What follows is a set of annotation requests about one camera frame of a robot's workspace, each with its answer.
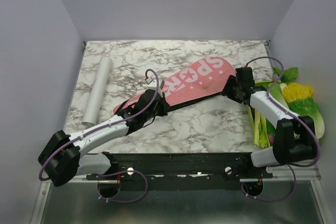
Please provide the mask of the pink racket bag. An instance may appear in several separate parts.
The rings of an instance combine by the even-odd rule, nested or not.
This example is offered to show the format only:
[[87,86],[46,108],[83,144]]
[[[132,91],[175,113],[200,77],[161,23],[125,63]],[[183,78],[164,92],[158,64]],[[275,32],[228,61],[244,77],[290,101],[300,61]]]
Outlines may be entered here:
[[163,116],[170,111],[218,95],[235,68],[221,57],[206,57],[164,79],[159,94],[165,95],[165,108],[154,115]]

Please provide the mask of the white shuttlecock tube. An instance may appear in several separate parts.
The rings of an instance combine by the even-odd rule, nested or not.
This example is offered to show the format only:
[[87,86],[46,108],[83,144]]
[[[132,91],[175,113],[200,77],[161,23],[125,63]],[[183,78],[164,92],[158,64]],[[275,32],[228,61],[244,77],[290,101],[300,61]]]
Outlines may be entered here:
[[89,95],[89,100],[82,118],[82,125],[92,127],[97,123],[98,113],[102,105],[103,94],[107,85],[112,60],[108,57],[100,59],[96,77]]

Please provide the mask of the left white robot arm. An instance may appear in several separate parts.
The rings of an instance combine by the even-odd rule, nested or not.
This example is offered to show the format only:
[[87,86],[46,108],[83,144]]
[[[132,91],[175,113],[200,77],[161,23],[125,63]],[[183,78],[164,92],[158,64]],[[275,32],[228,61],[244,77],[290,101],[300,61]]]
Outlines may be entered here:
[[72,134],[63,130],[54,133],[38,157],[42,166],[39,179],[51,180],[56,187],[79,175],[100,174],[104,179],[112,179],[117,170],[108,153],[91,151],[143,128],[155,116],[167,115],[168,109],[162,91],[147,89],[136,103],[117,109],[112,118],[101,124]]

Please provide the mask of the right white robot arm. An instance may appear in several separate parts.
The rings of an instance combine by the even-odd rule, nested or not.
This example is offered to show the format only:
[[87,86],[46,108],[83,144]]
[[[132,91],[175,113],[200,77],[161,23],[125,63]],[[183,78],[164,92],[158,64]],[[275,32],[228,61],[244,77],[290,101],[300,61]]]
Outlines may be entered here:
[[221,95],[260,112],[276,129],[273,145],[253,152],[251,159],[242,163],[242,173],[252,178],[259,174],[261,167],[294,165],[307,160],[316,164],[320,158],[320,146],[313,119],[290,111],[264,87],[256,86],[250,67],[236,68],[235,72],[229,76]]

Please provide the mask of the green leafy vegetable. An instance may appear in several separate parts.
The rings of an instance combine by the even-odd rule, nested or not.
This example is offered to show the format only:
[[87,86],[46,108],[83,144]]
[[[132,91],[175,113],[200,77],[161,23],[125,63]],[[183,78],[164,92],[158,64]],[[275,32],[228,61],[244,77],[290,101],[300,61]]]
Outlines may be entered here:
[[[272,68],[274,73],[279,77],[282,73],[281,69],[277,67]],[[281,82],[290,83],[296,81],[299,75],[298,67],[291,67],[284,70],[282,77],[280,78]]]

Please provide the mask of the yellow green napa cabbage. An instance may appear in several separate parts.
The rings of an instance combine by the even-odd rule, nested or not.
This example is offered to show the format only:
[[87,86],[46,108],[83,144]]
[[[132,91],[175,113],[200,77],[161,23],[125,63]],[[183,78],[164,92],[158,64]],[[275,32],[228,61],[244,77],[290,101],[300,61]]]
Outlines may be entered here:
[[317,139],[324,135],[325,125],[318,104],[312,98],[312,86],[299,83],[280,84],[282,96],[292,112],[300,116],[310,116],[314,121],[314,130]]

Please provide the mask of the green vegetable basket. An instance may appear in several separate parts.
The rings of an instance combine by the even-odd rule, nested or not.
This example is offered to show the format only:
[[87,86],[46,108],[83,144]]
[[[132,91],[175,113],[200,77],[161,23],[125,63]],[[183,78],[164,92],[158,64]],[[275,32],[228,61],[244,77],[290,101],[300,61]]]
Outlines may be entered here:
[[[271,86],[271,82],[260,82],[258,83],[258,85],[266,89],[271,88],[271,96],[273,96],[276,101],[289,109],[288,104],[282,96],[280,88],[281,83],[277,83],[273,87]],[[251,122],[251,126],[253,128],[254,144],[261,148],[268,148],[272,146],[276,133],[275,127],[266,119],[265,116],[263,116],[260,112],[255,111],[251,107],[247,108],[247,112]]]

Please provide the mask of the black mounting base plate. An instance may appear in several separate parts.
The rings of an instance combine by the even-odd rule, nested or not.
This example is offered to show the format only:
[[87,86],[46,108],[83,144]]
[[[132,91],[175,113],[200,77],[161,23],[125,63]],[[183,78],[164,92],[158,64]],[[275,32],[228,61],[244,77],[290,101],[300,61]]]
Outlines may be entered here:
[[122,172],[121,189],[149,190],[239,190],[240,183],[273,179],[275,168],[254,167],[250,153],[153,153],[88,154],[75,157],[51,177],[62,186],[75,176],[114,186],[116,173]]

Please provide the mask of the aluminium rail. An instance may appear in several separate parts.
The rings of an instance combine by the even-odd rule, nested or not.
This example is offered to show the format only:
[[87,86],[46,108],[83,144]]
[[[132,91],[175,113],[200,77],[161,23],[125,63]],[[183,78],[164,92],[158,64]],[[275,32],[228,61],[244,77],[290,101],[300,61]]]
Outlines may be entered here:
[[[292,169],[295,173],[297,181],[321,180],[321,175],[316,165],[308,168],[292,166]],[[293,174],[291,169],[287,165],[278,167],[267,167],[265,170],[265,175],[263,176],[263,181],[265,182],[282,182],[292,180]]]

